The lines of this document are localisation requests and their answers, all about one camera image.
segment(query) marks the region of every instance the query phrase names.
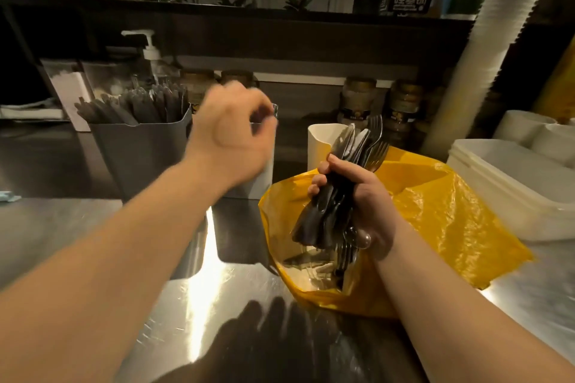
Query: stainless steel counter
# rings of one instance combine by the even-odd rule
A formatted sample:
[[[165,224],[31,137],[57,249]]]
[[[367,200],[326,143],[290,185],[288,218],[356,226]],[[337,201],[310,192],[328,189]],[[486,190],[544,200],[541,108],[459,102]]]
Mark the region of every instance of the stainless steel counter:
[[[0,287],[104,220],[117,200],[23,199],[0,205]],[[296,302],[270,263],[255,201],[206,214],[117,382],[427,381],[398,321]],[[485,296],[575,363],[575,241],[538,257]]]

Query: yellow plastic bag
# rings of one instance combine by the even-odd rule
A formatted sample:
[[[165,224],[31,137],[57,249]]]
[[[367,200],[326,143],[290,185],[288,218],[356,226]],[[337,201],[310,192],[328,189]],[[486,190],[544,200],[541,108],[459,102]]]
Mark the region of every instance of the yellow plastic bag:
[[[305,247],[290,232],[308,203],[317,170],[271,185],[259,202],[267,244],[291,292],[320,307],[372,317],[396,315],[371,259],[360,251],[346,272],[344,292],[322,289],[309,276],[283,264]],[[376,176],[403,217],[441,257],[475,288],[484,289],[532,254],[511,235],[451,168],[425,156],[391,147]]]

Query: left hand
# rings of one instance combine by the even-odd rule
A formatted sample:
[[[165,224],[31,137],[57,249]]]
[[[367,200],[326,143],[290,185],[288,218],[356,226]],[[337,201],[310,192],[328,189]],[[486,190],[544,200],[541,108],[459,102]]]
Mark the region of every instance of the left hand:
[[[249,118],[261,109],[270,116],[252,134]],[[212,86],[194,116],[182,166],[213,180],[225,193],[264,168],[273,153],[276,126],[270,99],[259,89],[237,81]]]

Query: plastic bin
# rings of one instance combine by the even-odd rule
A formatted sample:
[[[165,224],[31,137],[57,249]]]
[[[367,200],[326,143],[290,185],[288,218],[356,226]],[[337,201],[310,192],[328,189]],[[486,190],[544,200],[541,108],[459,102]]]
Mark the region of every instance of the plastic bin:
[[[575,238],[575,171],[499,139],[458,139],[447,164],[519,239]]]

